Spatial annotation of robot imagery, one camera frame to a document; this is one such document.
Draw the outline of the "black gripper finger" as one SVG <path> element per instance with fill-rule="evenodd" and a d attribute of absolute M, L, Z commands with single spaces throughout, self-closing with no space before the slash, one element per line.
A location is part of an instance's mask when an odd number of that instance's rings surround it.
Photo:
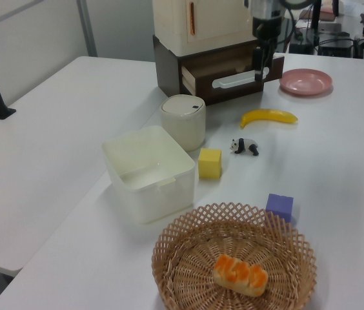
<path fill-rule="evenodd" d="M 255 71 L 255 81 L 263 79 L 263 49 L 256 47 L 253 53 L 253 68 Z"/>
<path fill-rule="evenodd" d="M 278 45 L 277 39 L 268 39 L 263 43 L 263 67 L 270 68 L 272 66 L 272 60 L 274 52 Z"/>

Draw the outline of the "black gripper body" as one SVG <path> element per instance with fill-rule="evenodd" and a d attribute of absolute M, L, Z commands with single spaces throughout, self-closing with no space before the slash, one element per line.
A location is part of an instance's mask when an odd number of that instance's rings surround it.
<path fill-rule="evenodd" d="M 260 41 L 277 40 L 281 33 L 283 18 L 273 19 L 252 18 L 252 35 Z"/>

